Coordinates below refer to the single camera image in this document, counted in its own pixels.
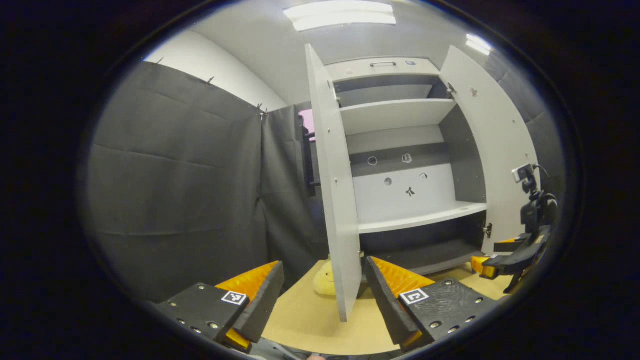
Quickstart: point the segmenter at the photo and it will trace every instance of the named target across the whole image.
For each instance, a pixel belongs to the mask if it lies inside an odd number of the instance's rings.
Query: camera
[[[517,184],[520,181],[523,181],[533,176],[533,165],[531,164],[523,165],[519,168],[513,169],[511,173],[513,174],[513,177],[515,178],[516,184]]]

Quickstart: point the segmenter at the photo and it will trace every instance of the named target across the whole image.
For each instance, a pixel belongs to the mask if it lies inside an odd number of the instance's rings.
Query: door hinge
[[[447,83],[447,96],[450,99],[453,99],[453,94],[456,94],[456,89],[451,85],[451,83]]]
[[[491,238],[491,231],[493,230],[493,224],[489,223],[486,227],[482,228],[482,232],[486,234],[488,239]]]

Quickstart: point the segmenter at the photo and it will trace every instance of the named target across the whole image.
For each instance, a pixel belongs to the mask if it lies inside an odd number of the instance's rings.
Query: pink object
[[[311,112],[311,109],[303,110],[298,114],[302,116],[302,123],[307,128],[307,130],[309,130],[309,133],[315,133],[316,127],[314,126],[314,114]],[[316,140],[315,136],[309,139],[309,141],[315,141],[315,140]]]

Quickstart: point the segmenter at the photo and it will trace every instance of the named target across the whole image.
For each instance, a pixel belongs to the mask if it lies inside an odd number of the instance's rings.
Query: cabinet handle
[[[392,66],[396,66],[396,62],[395,61],[378,61],[376,63],[371,63],[369,64],[371,67],[374,67],[376,65],[380,65],[380,64],[391,64]]]

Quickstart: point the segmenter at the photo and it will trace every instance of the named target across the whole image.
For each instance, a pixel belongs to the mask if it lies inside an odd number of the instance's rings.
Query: white shelf
[[[456,201],[446,205],[438,211],[432,211],[417,217],[359,224],[358,230],[360,234],[367,234],[379,233],[381,231],[407,229],[409,227],[435,224],[437,222],[465,217],[467,215],[479,213],[480,211],[484,210],[486,210],[486,204]]]
[[[324,66],[333,81],[344,81],[386,75],[429,75],[440,74],[438,68],[428,59],[422,58],[368,58],[342,61]]]
[[[346,135],[370,131],[438,125],[455,106],[452,99],[372,102],[340,109]]]

